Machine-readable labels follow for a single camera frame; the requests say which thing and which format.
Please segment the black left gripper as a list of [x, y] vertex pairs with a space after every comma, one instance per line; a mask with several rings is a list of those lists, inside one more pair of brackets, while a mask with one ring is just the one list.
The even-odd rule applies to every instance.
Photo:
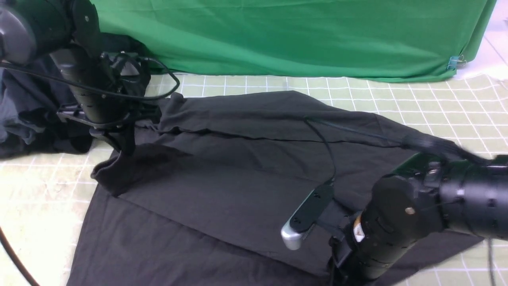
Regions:
[[63, 122], [87, 125], [92, 137], [106, 142], [119, 153], [131, 155], [136, 148], [135, 123], [146, 120], [158, 123], [161, 111], [157, 104], [120, 101], [91, 106], [66, 104], [58, 109], [57, 116]]

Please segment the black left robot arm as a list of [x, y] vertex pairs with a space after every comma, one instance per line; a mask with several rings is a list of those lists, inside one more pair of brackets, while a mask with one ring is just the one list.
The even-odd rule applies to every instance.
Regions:
[[135, 149], [149, 103], [150, 57], [130, 36], [102, 33], [89, 0], [2, 0], [1, 158], [87, 152], [94, 138]]

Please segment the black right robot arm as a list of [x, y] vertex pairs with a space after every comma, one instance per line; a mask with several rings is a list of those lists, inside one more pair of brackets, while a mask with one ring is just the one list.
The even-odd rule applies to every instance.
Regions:
[[376, 280], [418, 241], [445, 230], [507, 240], [507, 155], [482, 166], [417, 154], [379, 179], [333, 247], [334, 285]]

